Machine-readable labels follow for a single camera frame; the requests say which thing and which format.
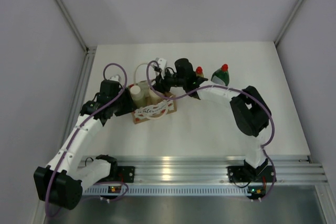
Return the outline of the yellow oil bottle red cap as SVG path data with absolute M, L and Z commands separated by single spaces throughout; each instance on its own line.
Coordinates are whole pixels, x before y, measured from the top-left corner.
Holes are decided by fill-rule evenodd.
M 203 74 L 203 69 L 202 67 L 198 66 L 196 69 L 195 69 L 195 74 L 197 77 L 201 77 L 203 78 L 204 77 L 204 74 Z

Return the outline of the white-capped pale green bottle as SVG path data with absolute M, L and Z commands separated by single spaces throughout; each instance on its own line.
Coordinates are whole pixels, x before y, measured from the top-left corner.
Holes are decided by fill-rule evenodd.
M 137 106 L 137 108 L 142 108 L 146 106 L 146 99 L 144 93 L 139 86 L 137 85 L 132 86 L 130 88 L 130 93 L 132 100 Z

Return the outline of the green bottle red cap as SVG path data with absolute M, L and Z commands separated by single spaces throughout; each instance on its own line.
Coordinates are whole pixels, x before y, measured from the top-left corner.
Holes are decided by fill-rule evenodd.
M 228 86 L 230 82 L 228 64 L 225 63 L 219 69 L 217 69 L 212 74 L 211 81 L 216 84 Z

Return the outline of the cream pump lotion bottle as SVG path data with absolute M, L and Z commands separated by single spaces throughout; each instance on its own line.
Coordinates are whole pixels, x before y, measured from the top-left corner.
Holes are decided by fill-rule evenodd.
M 162 102 L 162 98 L 158 96 L 152 89 L 149 89 L 149 98 L 153 105 L 157 105 Z

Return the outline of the burlap canvas bag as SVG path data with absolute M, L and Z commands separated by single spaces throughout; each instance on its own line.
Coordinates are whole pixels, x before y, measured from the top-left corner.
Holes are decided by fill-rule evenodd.
M 146 106 L 142 108 L 137 108 L 131 113 L 133 123 L 134 124 L 140 124 L 145 121 L 153 121 L 153 120 L 159 120 L 162 117 L 166 116 L 167 114 L 174 113 L 177 110 L 177 105 L 174 100 L 165 100 L 162 99 L 162 102 L 158 103 L 157 105 L 153 105 L 149 98 L 149 85 L 146 80 L 143 81 L 137 81 L 136 75 L 137 70 L 140 66 L 146 66 L 147 63 L 141 63 L 139 64 L 133 74 L 133 83 L 128 86 L 128 89 L 130 91 L 130 88 L 134 85 L 137 85 L 141 88 L 141 90 L 144 93 L 145 99 L 146 99 Z

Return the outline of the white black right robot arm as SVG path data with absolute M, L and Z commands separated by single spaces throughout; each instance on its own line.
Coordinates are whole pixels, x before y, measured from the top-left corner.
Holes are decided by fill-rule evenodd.
M 228 73 L 225 67 L 207 79 L 194 70 L 187 58 L 178 59 L 173 71 L 163 58 L 150 61 L 148 67 L 152 67 L 156 73 L 155 79 L 148 81 L 150 90 L 164 99 L 172 88 L 182 88 L 185 94 L 180 98 L 189 96 L 228 105 L 238 129 L 255 139 L 244 159 L 244 174 L 249 180 L 257 180 L 263 175 L 270 162 L 265 147 L 274 139 L 275 124 L 269 107 L 255 87 L 248 86 L 242 90 L 229 87 L 227 82 L 220 79 Z

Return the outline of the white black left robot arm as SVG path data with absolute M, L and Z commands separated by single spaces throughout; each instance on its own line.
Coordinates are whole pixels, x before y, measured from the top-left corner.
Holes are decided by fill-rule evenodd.
M 97 182 L 123 181 L 116 158 L 97 156 L 89 165 L 79 168 L 84 152 L 112 116 L 134 111 L 130 92 L 117 76 L 104 79 L 93 100 L 86 102 L 77 122 L 54 158 L 37 167 L 34 182 L 40 200 L 68 210 L 74 209 L 82 194 Z

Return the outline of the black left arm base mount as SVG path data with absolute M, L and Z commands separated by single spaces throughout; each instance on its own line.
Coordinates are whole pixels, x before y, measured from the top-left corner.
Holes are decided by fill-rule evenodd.
M 134 183 L 135 167 L 119 166 L 117 171 L 117 181 L 124 183 Z

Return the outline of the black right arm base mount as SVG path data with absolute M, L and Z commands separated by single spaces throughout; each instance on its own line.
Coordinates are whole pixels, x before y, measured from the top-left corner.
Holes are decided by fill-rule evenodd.
M 247 170 L 245 166 L 228 166 L 227 171 L 231 183 L 262 183 L 264 181 L 271 183 L 275 175 L 272 166 L 267 166 L 259 174 Z

